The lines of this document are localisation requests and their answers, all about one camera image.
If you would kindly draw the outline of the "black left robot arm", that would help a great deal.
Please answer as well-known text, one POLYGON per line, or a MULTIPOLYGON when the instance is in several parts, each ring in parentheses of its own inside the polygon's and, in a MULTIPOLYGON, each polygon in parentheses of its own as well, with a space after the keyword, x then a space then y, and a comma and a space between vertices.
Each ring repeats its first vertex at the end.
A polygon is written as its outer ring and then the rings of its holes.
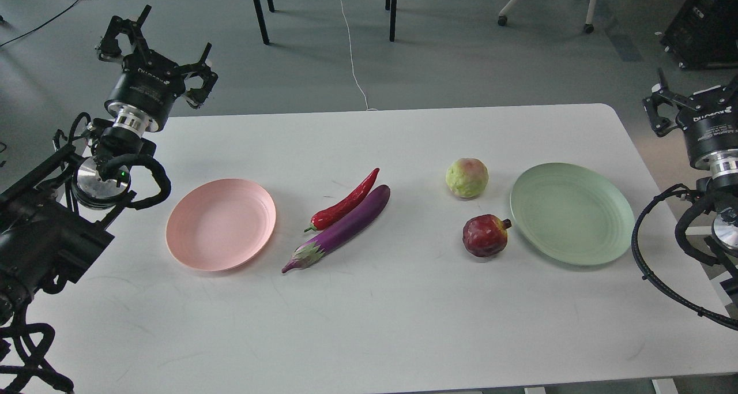
POLYGON ((28 323, 28 307, 37 292, 58 294, 82 278, 113 241, 108 227, 126 208, 168 199, 171 181, 144 136, 164 129, 177 99, 200 108, 218 80, 206 61, 211 43, 189 65, 149 47, 142 27, 150 10, 114 16, 97 45, 101 61, 122 68, 104 104, 110 118, 80 113, 68 132, 55 133, 55 152, 2 193, 2 357, 14 350, 21 362, 2 365, 13 378, 3 393, 20 393, 33 378, 74 391, 46 359, 55 330, 28 323))

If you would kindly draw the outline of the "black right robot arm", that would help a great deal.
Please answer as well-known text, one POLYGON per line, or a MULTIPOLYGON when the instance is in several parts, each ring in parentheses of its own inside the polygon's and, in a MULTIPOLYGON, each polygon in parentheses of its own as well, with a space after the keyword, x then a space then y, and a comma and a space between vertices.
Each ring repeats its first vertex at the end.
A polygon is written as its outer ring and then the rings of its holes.
POLYGON ((705 266, 720 265, 728 276, 718 287, 736 304, 737 251, 737 117, 736 79, 728 84, 681 95, 669 88, 662 70, 642 105, 656 136, 674 130, 684 136, 691 168, 708 173, 693 188, 681 183, 654 197, 636 218, 631 252, 644 281, 675 302, 718 325, 736 330, 734 318, 701 307, 669 288, 648 266, 639 247, 639 231, 646 215, 661 202, 677 197, 690 207, 675 225, 675 241, 684 254, 705 266))

